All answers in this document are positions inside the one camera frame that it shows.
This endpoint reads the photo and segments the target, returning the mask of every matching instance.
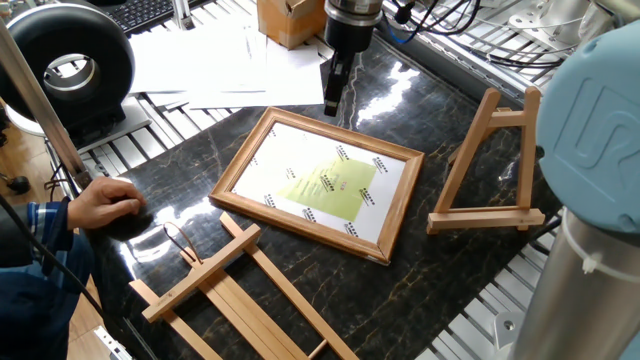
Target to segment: black keyboard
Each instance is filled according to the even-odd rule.
[[[189,1],[189,5],[201,2]],[[171,0],[129,0],[106,12],[126,34],[135,34],[171,18],[173,3]]]

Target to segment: white paper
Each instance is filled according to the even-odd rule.
[[[148,93],[149,99],[155,106],[170,106],[176,103],[186,104],[188,95],[184,91],[167,93]]]
[[[190,31],[135,35],[131,93],[264,91],[266,38],[254,26],[219,22]]]
[[[201,87],[189,94],[189,107],[212,109],[247,106],[315,105],[324,102],[315,45],[294,50],[268,40],[265,91],[215,91]]]

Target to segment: marble surface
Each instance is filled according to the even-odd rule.
[[[447,157],[464,139],[478,104],[377,39],[357,56],[355,66],[357,76],[338,117],[324,116],[322,106],[285,109],[426,154],[391,264],[382,266],[262,222],[256,222],[263,230],[258,246],[359,358],[413,359],[513,258],[526,237],[513,228],[427,236],[427,215],[446,179]],[[244,109],[124,174],[146,196],[147,216],[123,219],[90,235],[105,310],[127,318],[158,358],[199,356],[164,321],[143,319],[146,304],[127,283],[142,279],[160,295],[189,272],[162,230],[166,221],[182,226],[205,257],[231,241],[218,221],[222,210],[207,195],[263,112]],[[519,134],[501,130],[483,144],[454,206],[514,204]],[[547,215],[560,207],[538,169],[533,206]],[[230,214],[243,228],[254,222]],[[248,256],[226,270],[303,351],[308,354],[321,342]],[[175,312],[224,359],[259,358],[198,291]],[[337,356],[324,351],[319,358]]]

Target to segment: wooden easel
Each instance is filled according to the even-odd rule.
[[[444,229],[501,226],[516,226],[518,230],[526,231],[530,225],[540,225],[544,222],[544,215],[540,210],[531,209],[540,91],[535,87],[527,88],[523,111],[498,109],[499,101],[498,90],[487,89],[464,142],[449,157],[449,163],[453,162],[453,168],[438,203],[429,214],[427,234],[437,234],[439,230]],[[511,126],[522,127],[516,205],[451,209],[453,199],[480,144],[499,128]]]
[[[202,340],[171,308],[196,287],[220,310],[231,324],[242,334],[264,359],[313,359],[329,345],[342,359],[357,360],[358,357],[336,334],[300,292],[287,280],[253,241],[260,228],[253,224],[242,230],[227,214],[220,217],[222,226],[234,236],[234,240],[212,257],[199,261],[192,249],[180,252],[182,258],[193,268],[189,275],[163,296],[158,297],[142,280],[129,285],[147,302],[149,307],[142,314],[149,322],[162,317],[204,359],[221,360],[220,356]],[[289,298],[291,303],[309,321],[324,340],[310,354],[300,347],[265,313],[260,306],[221,268],[235,255],[245,251],[269,276],[271,281]]]

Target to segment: metal pole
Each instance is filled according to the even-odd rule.
[[[640,325],[640,235],[567,211],[510,360],[617,360]]]
[[[173,3],[173,21],[182,30],[191,30],[195,28],[193,18],[191,17],[191,10],[189,9],[188,0],[172,0]]]
[[[0,66],[2,66],[18,92],[29,107],[31,114],[44,130],[45,135],[58,153],[60,161],[67,168],[76,183],[86,188],[91,182],[91,175],[80,160],[80,155],[62,126],[58,115],[53,110],[49,99],[42,91],[31,68],[20,52],[18,45],[11,37],[3,21],[0,21]]]

